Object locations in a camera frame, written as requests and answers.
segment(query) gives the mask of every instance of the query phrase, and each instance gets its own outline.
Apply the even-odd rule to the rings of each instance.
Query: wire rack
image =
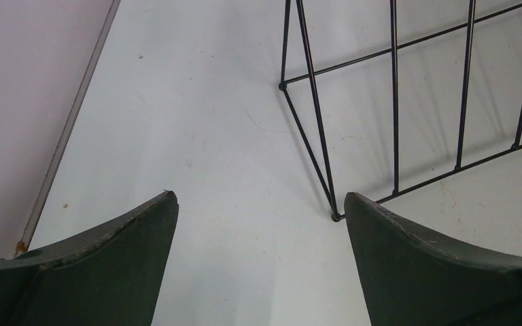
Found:
[[[471,51],[472,51],[472,45],[473,45],[474,25],[478,22],[483,22],[488,19],[491,19],[491,18],[500,16],[502,14],[506,14],[506,13],[509,13],[514,10],[522,8],[522,3],[520,3],[517,5],[511,6],[511,7],[508,7],[506,9],[494,12],[492,14],[489,14],[489,15],[486,15],[486,16],[483,16],[480,18],[476,18],[475,17],[476,0],[468,0],[468,1],[469,1],[469,10],[468,10],[467,23],[459,24],[455,27],[451,27],[449,29],[439,31],[437,33],[426,35],[419,39],[415,39],[415,40],[412,40],[412,41],[409,41],[406,43],[398,44],[398,42],[397,42],[397,32],[398,31],[397,31],[396,0],[389,0],[389,2],[390,2],[389,19],[390,19],[390,24],[391,24],[391,47],[390,48],[382,50],[382,51],[374,52],[372,54],[368,54],[368,55],[362,56],[360,58],[356,58],[356,59],[353,59],[353,60],[350,60],[347,62],[343,62],[343,63],[337,64],[337,65],[333,65],[331,67],[327,67],[325,69],[316,71],[313,68],[313,59],[311,57],[311,48],[309,46],[309,36],[307,34],[307,22],[305,20],[305,9],[303,7],[303,0],[296,0],[297,12],[298,12],[298,16],[299,16],[299,25],[300,25],[300,30],[301,30],[303,48],[304,48],[304,52],[305,52],[305,60],[307,62],[308,73],[305,75],[295,77],[295,78],[285,79],[285,63],[287,60],[287,45],[288,45],[291,2],[292,2],[291,0],[285,0],[285,23],[284,23],[284,31],[283,31],[283,57],[282,57],[282,61],[281,61],[281,79],[279,82],[279,89],[285,95],[285,99],[287,100],[289,108],[291,109],[291,114],[293,115],[295,124],[297,125],[297,128],[299,129],[299,133],[301,134],[301,138],[303,139],[303,143],[305,144],[305,147],[307,148],[307,153],[309,154],[311,162],[313,163],[313,167],[315,168],[315,172],[317,173],[317,176],[319,177],[319,182],[321,183],[325,196],[327,197],[329,205],[331,206],[333,221],[340,221],[345,216],[340,214],[338,211],[338,208],[337,208],[335,190],[334,190],[334,185],[333,185],[333,178],[332,178],[332,174],[331,174],[331,165],[330,165],[330,161],[329,161],[329,154],[328,154],[328,150],[327,150],[325,130],[324,130],[324,126],[323,126],[323,118],[321,116],[321,107],[319,105],[319,96],[317,94],[317,82],[315,81],[316,75],[321,75],[322,73],[327,73],[329,71],[341,69],[341,68],[347,67],[349,65],[354,65],[356,63],[359,63],[359,62],[362,62],[365,60],[369,60],[372,58],[376,58],[376,57],[382,56],[384,54],[391,54],[391,74],[392,74],[392,94],[393,94],[393,152],[394,152],[393,192],[390,195],[378,200],[377,202],[379,204],[387,202],[388,200],[397,198],[397,197],[407,194],[409,192],[412,192],[416,189],[419,189],[419,188],[429,185],[431,183],[437,182],[441,179],[450,177],[451,175],[468,170],[469,168],[473,168],[475,166],[481,165],[488,161],[494,160],[494,159],[504,156],[506,154],[509,154],[514,151],[518,151],[518,150],[522,149],[522,143],[521,143],[522,103],[521,103],[521,110],[519,113],[517,131],[515,133],[515,141],[510,146],[510,148],[508,148],[504,151],[501,151],[499,153],[496,153],[492,156],[487,156],[486,158],[482,158],[481,160],[478,160],[471,164],[467,164],[467,165],[462,164],[464,134],[465,134],[465,125],[466,125],[466,113],[467,113],[467,97],[468,97],[468,89],[469,89],[469,72],[470,72],[470,64],[471,64]],[[443,173],[441,175],[438,175],[437,177],[428,179],[426,181],[423,181],[423,182],[413,185],[411,187],[402,189],[402,188],[400,188],[400,184],[399,184],[399,181],[400,181],[400,179],[399,179],[399,100],[398,100],[399,99],[399,86],[398,86],[399,69],[398,69],[397,52],[400,49],[407,48],[409,46],[413,46],[413,45],[421,43],[423,41],[427,41],[427,40],[433,39],[435,37],[440,37],[442,35],[446,35],[448,33],[452,33],[454,31],[458,31],[460,29],[466,29],[467,35],[466,35],[466,45],[465,45],[463,88],[462,88],[462,95],[461,95],[461,115],[459,117],[459,134],[458,134],[458,138],[457,138],[457,156],[456,156],[455,166],[454,166],[453,170],[450,170],[447,173]],[[321,143],[321,152],[323,153],[323,162],[324,162],[324,166],[325,166],[325,177],[321,171],[321,168],[319,167],[319,165],[317,163],[317,159],[315,158],[315,153],[313,152],[313,149],[311,148],[311,145],[309,144],[309,141],[307,139],[303,126],[302,126],[302,124],[299,120],[299,117],[297,115],[297,112],[295,110],[295,106],[294,106],[294,104],[291,100],[291,97],[289,95],[289,92],[287,90],[287,85],[292,84],[294,82],[299,82],[300,80],[304,80],[304,79],[309,79],[309,83],[311,85],[311,94],[313,96],[313,105],[315,107],[315,117],[317,118],[319,141]]]

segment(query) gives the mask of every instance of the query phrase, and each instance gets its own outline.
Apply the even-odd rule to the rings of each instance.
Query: brown spot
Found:
[[[21,252],[21,253],[26,253],[27,251],[27,246],[25,245],[25,242],[23,241],[19,241],[17,242],[17,246],[15,247],[15,251],[17,253]]]

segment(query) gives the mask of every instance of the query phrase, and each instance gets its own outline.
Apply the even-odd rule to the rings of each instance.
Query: gray edge strip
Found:
[[[55,180],[55,175],[57,174],[59,164],[61,162],[61,159],[63,158],[63,154],[65,153],[65,148],[67,148],[69,137],[71,136],[71,132],[73,131],[73,127],[75,126],[77,115],[79,114],[79,110],[81,109],[81,105],[83,104],[83,100],[85,99],[85,95],[87,94],[87,89],[89,88],[89,84],[91,83],[93,72],[95,70],[95,67],[97,66],[99,57],[101,56],[101,51],[103,50],[103,46],[105,45],[105,41],[107,40],[107,36],[109,35],[109,30],[111,29],[111,24],[113,23],[113,19],[117,14],[117,9],[119,8],[120,2],[121,0],[113,0],[113,3],[109,8],[109,12],[107,13],[107,17],[105,17],[105,23],[103,23],[103,28],[99,33],[97,44],[95,44],[95,48],[93,50],[93,53],[91,54],[91,59],[89,60],[87,69],[85,70],[85,75],[81,80],[81,85],[79,86],[79,90],[77,91],[77,95],[75,96],[75,101],[73,102],[73,106],[71,107],[69,116],[67,117],[67,122],[65,122],[63,132],[61,133],[61,137],[59,138],[59,142],[57,143],[57,146],[55,148],[53,158],[51,159],[51,163],[49,164],[49,168],[47,169],[47,174],[45,175],[45,179],[43,180],[43,184],[41,185],[41,189],[39,190],[39,195],[37,197],[37,200],[35,201],[33,210],[31,211],[31,216],[29,217],[29,221],[27,222],[25,230],[23,231],[21,241],[23,242],[25,248],[29,247],[31,240],[33,239],[35,229],[37,228],[37,223],[39,223],[41,212],[43,211],[43,207],[45,206],[45,201],[49,196],[49,191],[51,190],[53,181]]]

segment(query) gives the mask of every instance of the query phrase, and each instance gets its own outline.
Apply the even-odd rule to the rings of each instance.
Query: pink wall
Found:
[[[0,0],[0,257],[21,239],[113,0]]]

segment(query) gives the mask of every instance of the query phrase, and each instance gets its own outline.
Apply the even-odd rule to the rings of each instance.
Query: metal frame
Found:
[[[378,56],[381,56],[384,54],[389,54],[389,53],[391,54],[392,91],[393,91],[394,188],[393,188],[393,192],[391,193],[391,195],[384,197],[377,201],[377,203],[379,203],[379,204],[382,204],[384,202],[387,202],[388,200],[391,200],[391,199],[397,198],[401,195],[412,192],[416,189],[419,189],[419,188],[429,185],[431,183],[437,182],[441,179],[450,177],[451,175],[454,175],[461,171],[468,170],[469,168],[478,166],[480,164],[491,161],[495,158],[499,158],[506,154],[509,154],[514,151],[522,149],[522,143],[521,143],[522,106],[521,106],[521,112],[519,114],[519,123],[517,126],[515,141],[509,149],[507,149],[505,151],[501,151],[500,153],[494,154],[492,156],[488,156],[486,158],[483,158],[482,160],[479,160],[479,161],[471,163],[471,164],[467,164],[467,165],[462,164],[465,120],[466,120],[466,112],[467,112],[467,95],[468,95],[468,89],[469,89],[469,72],[470,72],[471,52],[472,52],[472,44],[473,44],[474,24],[477,22],[482,22],[482,21],[488,20],[490,18],[494,18],[499,15],[522,8],[522,3],[508,7],[504,10],[500,10],[498,12],[494,12],[492,14],[489,14],[489,15],[486,15],[486,16],[483,16],[480,18],[476,18],[475,17],[476,0],[469,0],[469,13],[468,13],[467,23],[460,24],[455,27],[445,29],[443,31],[439,31],[437,33],[433,33],[433,34],[427,35],[425,37],[415,39],[413,41],[409,41],[409,42],[406,42],[403,44],[398,44],[398,42],[397,42],[398,29],[397,29],[396,0],[389,0],[390,1],[389,17],[391,20],[391,47],[390,48],[316,71],[313,68],[313,59],[311,57],[311,48],[309,46],[309,35],[307,33],[307,22],[305,20],[305,10],[303,7],[303,0],[295,0],[295,1],[297,4],[297,12],[299,15],[299,25],[300,25],[300,30],[301,30],[303,48],[304,48],[304,52],[305,52],[305,60],[307,62],[308,73],[305,75],[291,78],[291,79],[285,79],[285,64],[286,64],[286,60],[287,60],[287,45],[288,45],[289,23],[290,23],[290,12],[291,12],[291,0],[285,0],[285,24],[284,24],[284,29],[283,29],[283,57],[282,57],[282,61],[281,61],[281,79],[279,82],[279,89],[285,94],[285,99],[287,100],[289,108],[291,109],[291,113],[295,120],[295,124],[297,125],[297,128],[299,129],[301,138],[303,139],[303,143],[305,144],[305,147],[307,148],[307,152],[309,154],[311,162],[313,163],[313,167],[315,168],[315,172],[317,173],[317,176],[319,177],[319,182],[321,183],[325,196],[329,202],[329,205],[331,206],[333,221],[335,221],[335,222],[340,221],[345,216],[340,214],[337,209],[337,202],[336,202],[336,198],[335,198],[333,178],[332,178],[332,174],[331,174],[331,165],[329,162],[329,154],[328,154],[328,150],[327,150],[327,142],[326,142],[326,137],[325,137],[325,130],[324,130],[324,126],[323,126],[323,119],[321,116],[321,107],[319,105],[319,96],[317,95],[317,82],[315,81],[315,76],[321,75],[322,73],[327,73],[329,71],[337,70],[337,69],[340,69],[343,67],[347,67],[349,65],[354,65],[355,63],[359,63],[359,62],[362,62],[362,61],[365,61],[365,60],[368,60],[371,58],[375,58],[375,57],[378,57]],[[467,36],[466,36],[466,51],[465,51],[464,76],[463,76],[463,91],[462,91],[462,100],[461,100],[461,116],[459,117],[459,137],[458,137],[458,143],[457,143],[457,157],[456,157],[457,159],[456,159],[455,167],[453,168],[453,170],[451,170],[447,173],[444,173],[437,177],[431,178],[427,181],[418,183],[414,186],[411,186],[411,187],[408,187],[405,189],[400,189],[400,187],[399,187],[399,101],[398,101],[399,87],[398,87],[398,55],[397,55],[397,52],[399,49],[406,48],[408,46],[412,46],[412,45],[421,43],[423,41],[433,39],[435,37],[440,37],[442,35],[445,35],[447,33],[451,33],[453,31],[457,31],[460,29],[466,29]],[[295,106],[293,105],[289,92],[287,91],[287,85],[292,84],[294,82],[298,82],[300,80],[304,80],[304,79],[309,79],[309,83],[311,85],[311,94],[313,96],[313,106],[315,107],[315,117],[317,119],[317,128],[319,130],[319,140],[321,143],[321,151],[323,153],[323,162],[325,165],[325,172],[326,172],[327,180],[325,180],[323,173],[321,172],[321,168],[319,167],[319,165],[317,163],[315,154],[313,153],[311,145],[309,144],[309,141],[307,139],[305,131],[303,130],[303,126],[301,125],[299,117],[297,116]]]

